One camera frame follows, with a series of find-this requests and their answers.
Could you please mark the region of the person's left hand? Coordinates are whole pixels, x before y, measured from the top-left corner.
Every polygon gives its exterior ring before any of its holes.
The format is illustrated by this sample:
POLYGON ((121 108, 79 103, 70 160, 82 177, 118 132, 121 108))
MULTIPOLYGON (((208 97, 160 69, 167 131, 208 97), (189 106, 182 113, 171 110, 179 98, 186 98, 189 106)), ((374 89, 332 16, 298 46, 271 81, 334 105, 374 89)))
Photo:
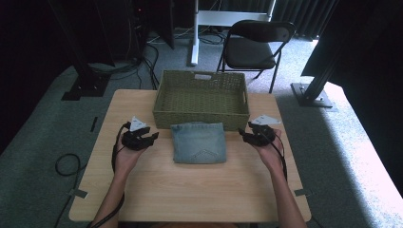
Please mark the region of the person's left hand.
POLYGON ((122 144, 122 138, 119 138, 112 154, 114 178, 126 179, 145 151, 146 149, 139 151, 129 149, 122 144))

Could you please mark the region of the dark curtain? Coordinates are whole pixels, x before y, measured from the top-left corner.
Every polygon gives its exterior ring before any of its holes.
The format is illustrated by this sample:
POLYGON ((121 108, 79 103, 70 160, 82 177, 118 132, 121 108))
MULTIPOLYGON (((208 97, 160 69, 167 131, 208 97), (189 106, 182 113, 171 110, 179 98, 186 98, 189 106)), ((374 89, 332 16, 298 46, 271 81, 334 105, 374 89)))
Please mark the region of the dark curtain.
POLYGON ((339 0, 276 0, 272 19, 296 26, 296 35, 310 39, 321 36, 339 0))

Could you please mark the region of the black folding chair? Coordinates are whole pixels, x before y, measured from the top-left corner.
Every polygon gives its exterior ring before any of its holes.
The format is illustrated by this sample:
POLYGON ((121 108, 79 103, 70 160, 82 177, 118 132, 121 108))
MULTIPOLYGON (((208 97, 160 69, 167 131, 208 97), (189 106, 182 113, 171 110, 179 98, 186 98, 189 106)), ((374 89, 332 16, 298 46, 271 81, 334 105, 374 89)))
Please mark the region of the black folding chair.
POLYGON ((272 92, 282 49, 295 32, 291 22, 238 21, 227 32, 217 71, 256 71, 256 80, 264 70, 273 69, 272 92))

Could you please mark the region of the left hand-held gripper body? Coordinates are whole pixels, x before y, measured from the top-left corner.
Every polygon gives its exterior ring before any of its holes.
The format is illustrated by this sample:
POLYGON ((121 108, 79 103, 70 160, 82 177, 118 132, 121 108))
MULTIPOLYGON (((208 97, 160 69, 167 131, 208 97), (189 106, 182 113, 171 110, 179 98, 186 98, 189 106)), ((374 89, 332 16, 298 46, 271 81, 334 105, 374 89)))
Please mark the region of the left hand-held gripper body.
POLYGON ((132 150, 139 151, 147 148, 149 145, 144 143, 144 135, 140 136, 138 130, 148 125, 133 116, 128 123, 127 131, 122 136, 122 144, 132 150))

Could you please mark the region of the person's right hand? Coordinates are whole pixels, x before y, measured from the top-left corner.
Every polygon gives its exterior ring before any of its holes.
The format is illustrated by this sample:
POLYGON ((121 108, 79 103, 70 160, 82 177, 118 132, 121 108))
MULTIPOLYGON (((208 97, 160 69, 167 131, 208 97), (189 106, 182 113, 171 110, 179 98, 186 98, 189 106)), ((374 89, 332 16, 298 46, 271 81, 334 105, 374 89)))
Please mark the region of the person's right hand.
POLYGON ((281 160, 281 152, 283 150, 283 145, 280 139, 281 131, 279 129, 275 129, 274 133, 276 137, 271 144, 262 147, 255 146, 255 149, 258 151, 262 162, 265 164, 271 174, 279 173, 282 175, 283 165, 281 160))

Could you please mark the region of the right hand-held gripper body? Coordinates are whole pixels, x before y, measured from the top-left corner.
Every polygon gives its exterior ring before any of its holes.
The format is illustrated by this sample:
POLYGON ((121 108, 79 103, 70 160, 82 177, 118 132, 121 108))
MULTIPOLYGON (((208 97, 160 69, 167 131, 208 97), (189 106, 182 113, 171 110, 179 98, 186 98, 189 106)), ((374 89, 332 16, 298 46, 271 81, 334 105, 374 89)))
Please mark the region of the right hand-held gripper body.
POLYGON ((273 124, 280 124, 280 120, 270 117, 268 115, 260 115, 256 119, 251 121, 253 124, 259 124, 262 126, 262 130, 260 132, 253 132, 254 141, 253 145, 256 146, 265 146, 269 143, 272 143, 276 137, 274 133, 274 129, 272 128, 273 124))

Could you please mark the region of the black post with metal base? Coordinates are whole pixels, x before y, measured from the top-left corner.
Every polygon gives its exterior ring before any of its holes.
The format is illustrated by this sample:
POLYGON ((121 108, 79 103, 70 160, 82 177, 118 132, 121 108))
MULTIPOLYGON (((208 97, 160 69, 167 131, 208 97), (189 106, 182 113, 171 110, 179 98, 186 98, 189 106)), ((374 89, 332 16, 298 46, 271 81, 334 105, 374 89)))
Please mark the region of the black post with metal base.
POLYGON ((383 98, 403 80, 403 0, 338 0, 302 74, 293 84, 298 103, 329 107, 331 82, 353 102, 383 98))

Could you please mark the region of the black stand with square base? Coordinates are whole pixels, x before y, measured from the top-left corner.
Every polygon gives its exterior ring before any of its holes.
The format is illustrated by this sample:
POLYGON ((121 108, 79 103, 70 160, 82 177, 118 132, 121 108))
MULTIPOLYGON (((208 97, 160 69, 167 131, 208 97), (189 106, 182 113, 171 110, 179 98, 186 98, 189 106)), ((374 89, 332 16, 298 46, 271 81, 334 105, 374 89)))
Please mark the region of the black stand with square base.
POLYGON ((79 101, 82 97, 103 97, 109 83, 110 74, 97 73, 92 70, 86 56, 76 38, 70 23, 63 12, 60 0, 47 0, 51 11, 57 21, 56 29, 60 39, 78 76, 70 91, 67 91, 63 101, 79 101))

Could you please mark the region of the green woven basket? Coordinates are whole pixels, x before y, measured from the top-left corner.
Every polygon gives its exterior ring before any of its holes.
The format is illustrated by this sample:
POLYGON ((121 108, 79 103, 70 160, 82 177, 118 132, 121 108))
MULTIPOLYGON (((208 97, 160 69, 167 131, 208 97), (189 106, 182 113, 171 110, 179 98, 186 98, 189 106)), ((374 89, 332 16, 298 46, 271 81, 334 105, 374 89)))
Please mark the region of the green woven basket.
POLYGON ((222 123, 225 131, 245 128, 250 118, 243 73, 165 70, 153 116, 158 128, 173 124, 222 123))

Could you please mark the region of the blue denim shorts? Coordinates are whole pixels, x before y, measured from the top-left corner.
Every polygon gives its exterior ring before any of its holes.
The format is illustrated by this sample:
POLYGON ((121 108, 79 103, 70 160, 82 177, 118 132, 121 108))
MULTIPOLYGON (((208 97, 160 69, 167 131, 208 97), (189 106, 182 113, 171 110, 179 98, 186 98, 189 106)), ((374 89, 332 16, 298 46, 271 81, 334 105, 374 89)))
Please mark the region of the blue denim shorts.
POLYGON ((226 162, 225 133, 222 123, 172 124, 173 161, 185 164, 226 162))

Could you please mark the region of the white metal desk frame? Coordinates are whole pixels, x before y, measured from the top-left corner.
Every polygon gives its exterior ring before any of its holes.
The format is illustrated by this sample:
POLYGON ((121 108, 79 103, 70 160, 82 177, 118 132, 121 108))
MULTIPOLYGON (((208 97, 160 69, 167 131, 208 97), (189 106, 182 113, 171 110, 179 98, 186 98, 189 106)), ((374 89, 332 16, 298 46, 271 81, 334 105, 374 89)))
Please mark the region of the white metal desk frame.
POLYGON ((194 0, 194 33, 190 65, 196 66, 199 62, 199 26, 231 27, 240 20, 271 21, 277 0, 270 0, 266 12, 242 12, 199 9, 199 0, 194 0))

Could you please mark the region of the dark computer tower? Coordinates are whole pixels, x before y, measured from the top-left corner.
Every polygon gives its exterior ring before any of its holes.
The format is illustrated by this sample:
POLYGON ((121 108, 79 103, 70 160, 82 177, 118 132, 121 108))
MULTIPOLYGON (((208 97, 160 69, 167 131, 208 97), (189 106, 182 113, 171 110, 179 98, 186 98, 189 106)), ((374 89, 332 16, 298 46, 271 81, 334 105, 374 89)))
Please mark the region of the dark computer tower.
POLYGON ((129 24, 129 58, 141 59, 144 55, 147 27, 147 4, 145 0, 125 0, 129 24))

